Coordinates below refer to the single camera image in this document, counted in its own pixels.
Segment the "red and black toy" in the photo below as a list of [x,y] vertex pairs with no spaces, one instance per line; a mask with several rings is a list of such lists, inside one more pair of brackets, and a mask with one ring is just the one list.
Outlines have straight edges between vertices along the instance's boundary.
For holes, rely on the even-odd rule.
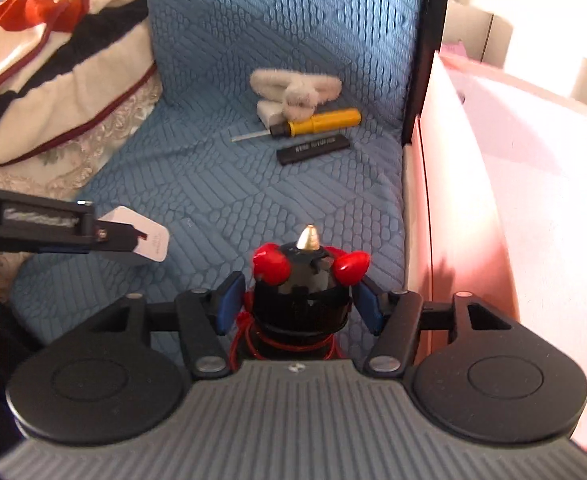
[[254,251],[254,287],[236,318],[233,370],[249,360],[339,360],[337,334],[349,321],[353,288],[371,264],[367,252],[321,244],[313,224],[298,240]]

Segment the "small black rectangular stick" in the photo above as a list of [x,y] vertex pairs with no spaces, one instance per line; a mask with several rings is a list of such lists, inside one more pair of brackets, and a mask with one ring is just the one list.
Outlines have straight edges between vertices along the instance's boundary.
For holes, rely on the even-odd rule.
[[347,148],[351,148],[350,140],[343,134],[334,134],[288,146],[288,148],[280,148],[276,151],[276,159],[280,165],[288,166]]

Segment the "striped cream red blanket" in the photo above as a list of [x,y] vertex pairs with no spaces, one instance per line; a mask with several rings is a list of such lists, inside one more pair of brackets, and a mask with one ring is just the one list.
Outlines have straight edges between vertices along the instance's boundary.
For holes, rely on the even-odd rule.
[[147,0],[0,2],[0,188],[72,197],[160,94]]

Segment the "pink cardboard box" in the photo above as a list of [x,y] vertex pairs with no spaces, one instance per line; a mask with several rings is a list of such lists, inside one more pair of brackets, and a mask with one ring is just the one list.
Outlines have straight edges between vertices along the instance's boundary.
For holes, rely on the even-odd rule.
[[[405,150],[407,284],[468,290],[587,377],[587,106],[450,53]],[[587,450],[587,403],[574,440]]]

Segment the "small white charger cube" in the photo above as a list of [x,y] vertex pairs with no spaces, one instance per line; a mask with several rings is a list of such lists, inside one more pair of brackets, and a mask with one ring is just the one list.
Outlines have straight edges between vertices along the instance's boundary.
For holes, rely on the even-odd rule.
[[266,128],[286,122],[284,105],[280,102],[260,100],[257,103],[257,115]]

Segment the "white fluffy plush toy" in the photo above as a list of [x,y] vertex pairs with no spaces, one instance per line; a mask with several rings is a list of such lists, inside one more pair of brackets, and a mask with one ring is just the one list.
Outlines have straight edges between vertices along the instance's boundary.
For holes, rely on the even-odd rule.
[[255,70],[249,84],[259,101],[269,100],[284,105],[286,122],[309,119],[319,106],[338,99],[342,91],[342,82],[336,76],[275,68]]

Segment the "blue textured sofa cover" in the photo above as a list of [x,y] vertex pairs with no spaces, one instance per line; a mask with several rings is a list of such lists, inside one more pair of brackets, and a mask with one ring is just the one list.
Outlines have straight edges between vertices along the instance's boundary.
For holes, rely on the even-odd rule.
[[[167,258],[31,257],[10,292],[28,330],[51,342],[128,292],[159,302],[216,287],[308,224],[326,245],[368,252],[379,286],[402,287],[402,130],[423,0],[147,3],[161,99],[82,196],[100,214],[126,206],[165,226]],[[362,115],[350,148],[280,165],[280,142],[256,137],[258,68],[338,77],[337,106]]]

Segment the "yellow handled screwdriver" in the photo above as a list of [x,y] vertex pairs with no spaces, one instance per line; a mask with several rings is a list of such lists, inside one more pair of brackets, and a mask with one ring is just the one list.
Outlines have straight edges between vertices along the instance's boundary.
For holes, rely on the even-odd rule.
[[362,115],[356,108],[345,108],[344,110],[333,110],[312,115],[302,122],[282,122],[267,128],[266,130],[253,133],[245,133],[235,136],[232,142],[264,138],[270,136],[274,139],[295,138],[296,136],[307,136],[308,134],[336,131],[345,128],[358,126],[362,122]]

